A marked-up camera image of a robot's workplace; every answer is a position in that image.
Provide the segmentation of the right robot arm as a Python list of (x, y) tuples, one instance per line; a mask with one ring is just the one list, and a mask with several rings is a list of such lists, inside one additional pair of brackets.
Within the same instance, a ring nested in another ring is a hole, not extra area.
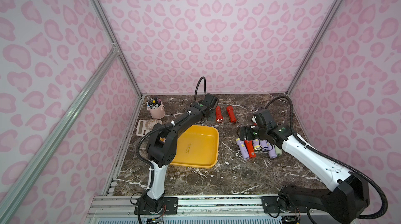
[(312, 208), (330, 214), (341, 224), (349, 224), (369, 206), (368, 182), (337, 161), (316, 154), (315, 148), (289, 126), (272, 129), (240, 127), (238, 135), (241, 141), (262, 139), (281, 147), (325, 184), (326, 188), (322, 190), (294, 184), (283, 187), (276, 203), (280, 211), (288, 213), (296, 207)]

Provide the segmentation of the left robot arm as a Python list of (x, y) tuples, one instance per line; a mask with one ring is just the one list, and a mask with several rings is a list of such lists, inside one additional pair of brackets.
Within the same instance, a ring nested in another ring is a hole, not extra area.
[(178, 138), (191, 126), (207, 119), (218, 106), (219, 99), (207, 94), (201, 101), (195, 101), (185, 113), (168, 124), (156, 124), (142, 137), (136, 147), (138, 159), (149, 166), (148, 185), (136, 206), (151, 213), (163, 209), (165, 177), (168, 166), (176, 155)]

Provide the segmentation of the yellow plastic tray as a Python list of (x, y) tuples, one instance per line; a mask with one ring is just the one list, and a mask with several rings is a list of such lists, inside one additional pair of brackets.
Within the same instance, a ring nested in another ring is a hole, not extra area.
[(179, 138), (172, 165), (212, 168), (218, 160), (219, 132), (216, 128), (193, 125)]

